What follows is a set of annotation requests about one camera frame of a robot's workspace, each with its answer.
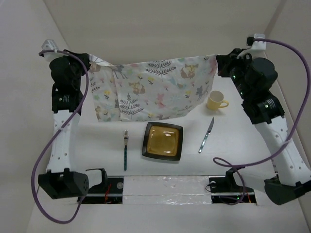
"cloth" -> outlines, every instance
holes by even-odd
[[[183,117],[211,91],[215,55],[112,65],[90,55],[90,86],[101,121]]]

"knife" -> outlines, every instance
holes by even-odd
[[[200,146],[199,153],[202,152],[203,146],[205,145],[207,137],[210,135],[210,132],[212,131],[213,126],[214,126],[214,118],[212,119],[212,121],[209,124],[208,130],[207,130],[207,132],[206,132],[206,134],[204,136],[203,142],[202,142],[202,144]]]

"mug handle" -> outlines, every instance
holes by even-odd
[[[228,106],[229,106],[229,102],[226,101],[226,100],[223,100],[222,103],[226,103],[226,105],[220,106],[219,108],[225,108],[225,107],[228,107]]]

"yellow mug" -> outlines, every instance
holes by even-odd
[[[220,91],[212,91],[208,97],[206,107],[210,110],[217,110],[229,106],[229,102],[224,100],[224,95]]]

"square plate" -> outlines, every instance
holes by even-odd
[[[179,161],[183,144],[183,127],[159,122],[148,122],[142,155],[153,159]]]

